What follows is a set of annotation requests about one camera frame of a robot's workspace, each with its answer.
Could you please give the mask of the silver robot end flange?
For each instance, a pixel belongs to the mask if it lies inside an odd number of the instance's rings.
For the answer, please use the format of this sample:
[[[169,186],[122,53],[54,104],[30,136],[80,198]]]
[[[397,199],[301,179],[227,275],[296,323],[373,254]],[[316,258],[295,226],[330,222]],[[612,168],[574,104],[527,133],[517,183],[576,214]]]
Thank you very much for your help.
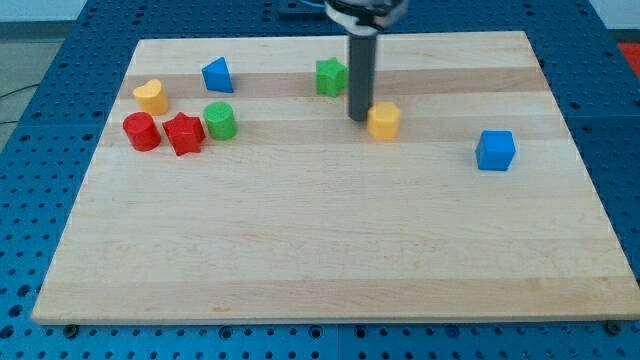
[[[325,13],[353,35],[376,35],[397,23],[408,0],[325,0]]]

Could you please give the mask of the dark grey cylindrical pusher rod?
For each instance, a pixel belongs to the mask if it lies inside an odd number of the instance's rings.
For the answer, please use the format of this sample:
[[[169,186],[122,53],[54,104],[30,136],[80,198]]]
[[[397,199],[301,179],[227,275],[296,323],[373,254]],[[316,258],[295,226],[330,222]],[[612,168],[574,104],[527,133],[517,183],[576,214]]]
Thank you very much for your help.
[[[357,122],[367,119],[373,102],[377,36],[348,37],[348,114]]]

